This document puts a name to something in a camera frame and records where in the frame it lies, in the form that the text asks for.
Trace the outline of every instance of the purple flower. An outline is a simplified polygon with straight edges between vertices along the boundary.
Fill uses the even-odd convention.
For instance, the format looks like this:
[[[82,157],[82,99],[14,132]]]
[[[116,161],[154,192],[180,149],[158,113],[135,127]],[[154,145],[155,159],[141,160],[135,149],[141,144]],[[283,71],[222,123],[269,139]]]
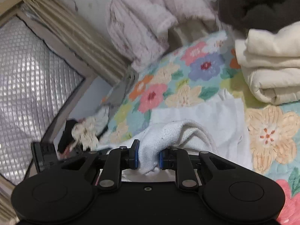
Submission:
[[[188,77],[193,81],[198,79],[208,81],[220,73],[220,65],[222,64],[224,64],[224,60],[221,55],[216,52],[208,54],[190,64]]]

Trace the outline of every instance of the bubble wrap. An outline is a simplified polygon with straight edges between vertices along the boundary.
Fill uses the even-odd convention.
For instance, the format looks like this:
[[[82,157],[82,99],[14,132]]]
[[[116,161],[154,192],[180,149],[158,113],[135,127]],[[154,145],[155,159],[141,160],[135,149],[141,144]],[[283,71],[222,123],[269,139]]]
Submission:
[[[0,28],[0,173],[20,183],[58,111],[83,80],[18,17]]]

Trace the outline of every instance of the pink garment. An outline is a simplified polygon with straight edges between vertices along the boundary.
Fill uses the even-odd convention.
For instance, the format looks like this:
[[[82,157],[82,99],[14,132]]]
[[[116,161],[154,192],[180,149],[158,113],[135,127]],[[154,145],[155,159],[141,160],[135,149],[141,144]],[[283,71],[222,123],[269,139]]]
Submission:
[[[199,19],[211,31],[217,30],[212,4],[213,0],[112,0],[106,27],[117,50],[141,72],[168,49],[172,26]]]

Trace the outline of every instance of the pink flower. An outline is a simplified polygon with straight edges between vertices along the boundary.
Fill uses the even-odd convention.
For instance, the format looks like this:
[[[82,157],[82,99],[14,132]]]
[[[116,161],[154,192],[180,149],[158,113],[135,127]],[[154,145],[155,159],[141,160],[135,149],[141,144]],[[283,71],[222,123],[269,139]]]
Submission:
[[[202,52],[202,48],[206,46],[206,43],[200,41],[197,45],[189,47],[186,51],[181,60],[185,61],[185,65],[189,66],[198,58],[202,58],[208,53]]]
[[[158,107],[164,100],[163,93],[166,92],[168,86],[165,84],[151,85],[142,95],[139,105],[139,111],[146,111]]]
[[[291,189],[287,181],[279,179],[276,181],[284,191],[285,204],[277,218],[281,225],[300,224],[300,193],[291,197]]]

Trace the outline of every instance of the bed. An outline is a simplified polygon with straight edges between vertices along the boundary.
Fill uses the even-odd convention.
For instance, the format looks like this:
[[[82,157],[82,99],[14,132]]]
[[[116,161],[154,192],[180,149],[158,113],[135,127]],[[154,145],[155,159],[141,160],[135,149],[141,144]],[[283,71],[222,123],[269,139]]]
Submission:
[[[275,180],[285,192],[286,203],[278,221],[300,224],[300,103],[272,106],[256,100],[226,31],[177,49],[144,70],[110,120],[107,138],[100,142],[118,147],[147,128],[152,109],[192,106],[219,89],[227,89],[244,102],[253,170]]]

